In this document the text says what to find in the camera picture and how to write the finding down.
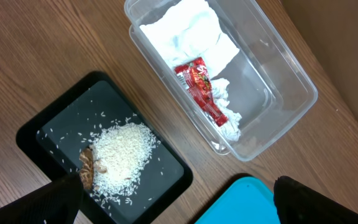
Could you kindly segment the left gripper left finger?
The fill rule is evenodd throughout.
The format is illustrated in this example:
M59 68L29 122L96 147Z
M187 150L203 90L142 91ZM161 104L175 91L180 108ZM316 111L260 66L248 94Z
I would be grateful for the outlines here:
M78 174L70 174L0 208L0 224L73 223L83 199Z

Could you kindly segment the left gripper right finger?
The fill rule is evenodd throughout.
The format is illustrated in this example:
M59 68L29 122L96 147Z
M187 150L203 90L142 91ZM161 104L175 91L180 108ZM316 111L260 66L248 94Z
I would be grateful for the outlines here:
M273 201L281 224L358 224L358 213L288 177L279 177Z

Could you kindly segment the small white tissue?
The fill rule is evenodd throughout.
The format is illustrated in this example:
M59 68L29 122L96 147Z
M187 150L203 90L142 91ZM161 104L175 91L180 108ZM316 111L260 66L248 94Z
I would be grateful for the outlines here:
M227 117L227 121L222 125L217 127L218 131L228 142L236 142L241 136L241 131L239 129L239 122L242 119L240 113L235 113L233 110L228 108L230 104L229 93L227 91L227 86L229 85L229 80L225 78L219 78L216 80L211 80L213 101L219 110Z

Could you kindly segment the red snack wrapper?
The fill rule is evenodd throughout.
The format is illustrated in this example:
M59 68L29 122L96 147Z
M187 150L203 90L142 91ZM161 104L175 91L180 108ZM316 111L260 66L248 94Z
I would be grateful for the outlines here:
M213 87L206 64L201 57L175 67L174 71L184 89L218 127L228 122L228 117L214 103Z

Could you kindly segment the large white paper napkin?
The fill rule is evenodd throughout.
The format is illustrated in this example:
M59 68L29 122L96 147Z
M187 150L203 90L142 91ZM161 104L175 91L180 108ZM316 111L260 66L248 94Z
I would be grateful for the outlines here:
M239 53L204 0L182 0L157 22L140 29L171 69L201 57L214 78Z

